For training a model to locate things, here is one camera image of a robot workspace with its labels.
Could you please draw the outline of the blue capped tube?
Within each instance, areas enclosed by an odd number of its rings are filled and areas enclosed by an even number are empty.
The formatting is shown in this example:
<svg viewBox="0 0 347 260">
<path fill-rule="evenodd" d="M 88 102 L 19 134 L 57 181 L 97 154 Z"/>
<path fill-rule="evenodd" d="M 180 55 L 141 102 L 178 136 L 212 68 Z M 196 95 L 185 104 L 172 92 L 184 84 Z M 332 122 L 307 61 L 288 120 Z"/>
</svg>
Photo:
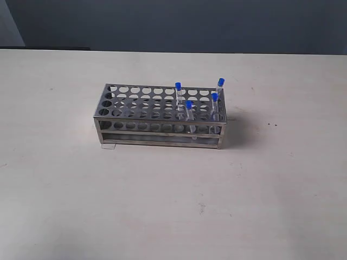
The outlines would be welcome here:
<svg viewBox="0 0 347 260">
<path fill-rule="evenodd" d="M 223 90 L 224 81 L 225 81 L 224 78 L 219 78 L 219 80 L 217 82 L 217 86 L 215 88 L 215 91 L 218 94 L 218 96 L 220 96 L 220 93 Z"/>
<path fill-rule="evenodd" d="M 185 102 L 186 105 L 186 112 L 187 112 L 187 120 L 193 122 L 194 119 L 194 115 L 193 115 L 193 111 L 192 111 L 192 101 L 187 100 Z M 192 139 L 196 140 L 197 136 L 196 136 L 196 126 L 195 125 L 189 125 L 189 132 L 192 135 Z"/>
<path fill-rule="evenodd" d="M 175 89 L 176 89 L 177 110 L 179 112 L 182 112 L 184 109 L 184 106 L 183 106 L 182 86 L 180 82 L 175 83 Z"/>
<path fill-rule="evenodd" d="M 212 97 L 212 113 L 211 113 L 211 119 L 214 122 L 218 122 L 219 121 L 219 108 L 218 108 L 218 93 L 212 93 L 211 95 Z M 215 134 L 219 134 L 220 130 L 219 130 L 219 126 L 213 126 L 213 132 Z"/>
</svg>

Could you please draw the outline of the clear tape strip on table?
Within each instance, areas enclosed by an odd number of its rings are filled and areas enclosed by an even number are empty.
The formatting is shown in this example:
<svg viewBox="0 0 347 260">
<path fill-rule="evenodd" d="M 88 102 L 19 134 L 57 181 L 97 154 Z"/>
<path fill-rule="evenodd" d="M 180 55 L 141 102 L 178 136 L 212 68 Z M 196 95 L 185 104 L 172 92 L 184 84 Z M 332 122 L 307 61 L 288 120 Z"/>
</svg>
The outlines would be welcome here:
<svg viewBox="0 0 347 260">
<path fill-rule="evenodd" d="M 105 150 L 114 150 L 116 144 L 101 144 L 101 148 Z"/>
</svg>

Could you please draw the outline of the stainless steel test tube rack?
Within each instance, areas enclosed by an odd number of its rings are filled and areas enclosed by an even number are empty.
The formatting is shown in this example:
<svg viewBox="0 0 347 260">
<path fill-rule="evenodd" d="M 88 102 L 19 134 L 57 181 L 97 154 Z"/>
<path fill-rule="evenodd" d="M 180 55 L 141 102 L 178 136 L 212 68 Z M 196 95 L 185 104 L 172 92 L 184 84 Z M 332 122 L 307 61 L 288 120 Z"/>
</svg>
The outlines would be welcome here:
<svg viewBox="0 0 347 260">
<path fill-rule="evenodd" d="M 101 144 L 131 144 L 221 148 L 227 125 L 222 90 L 219 121 L 211 119 L 215 88 L 182 87 L 182 112 L 177 110 L 175 86 L 105 85 L 94 113 Z M 185 102 L 192 101 L 194 121 L 187 120 Z M 189 125 L 196 126 L 193 140 Z M 219 126 L 219 134 L 213 132 Z"/>
</svg>

